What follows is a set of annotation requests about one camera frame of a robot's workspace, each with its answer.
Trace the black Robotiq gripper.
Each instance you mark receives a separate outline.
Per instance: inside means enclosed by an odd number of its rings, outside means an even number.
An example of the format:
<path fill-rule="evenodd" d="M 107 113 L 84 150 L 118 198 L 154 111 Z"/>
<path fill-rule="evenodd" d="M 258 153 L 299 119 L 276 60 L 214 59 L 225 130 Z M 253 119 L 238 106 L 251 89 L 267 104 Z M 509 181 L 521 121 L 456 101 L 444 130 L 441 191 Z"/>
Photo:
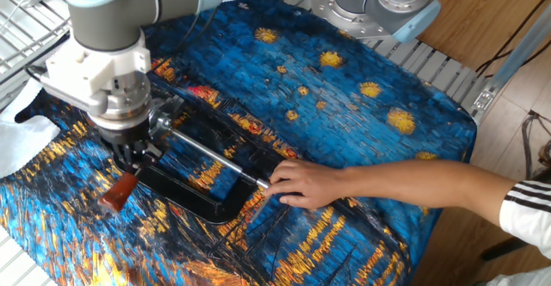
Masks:
<path fill-rule="evenodd" d="M 163 156 L 149 137 L 149 122 L 122 130 L 99 127 L 102 141 L 112 150 L 115 165 L 124 172 L 135 174 L 141 166 L 155 165 Z"/>

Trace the person's bare hand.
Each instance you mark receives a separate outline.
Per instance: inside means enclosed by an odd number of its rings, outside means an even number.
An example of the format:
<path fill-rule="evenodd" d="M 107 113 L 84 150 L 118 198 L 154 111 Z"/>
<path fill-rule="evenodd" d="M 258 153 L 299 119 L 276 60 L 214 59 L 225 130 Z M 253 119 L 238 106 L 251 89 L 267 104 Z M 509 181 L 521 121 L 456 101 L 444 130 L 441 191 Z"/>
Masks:
<path fill-rule="evenodd" d="M 347 196 L 353 180 L 344 169 L 285 160 L 272 172 L 270 186 L 263 194 L 280 195 L 279 201 L 292 207 L 315 209 Z"/>

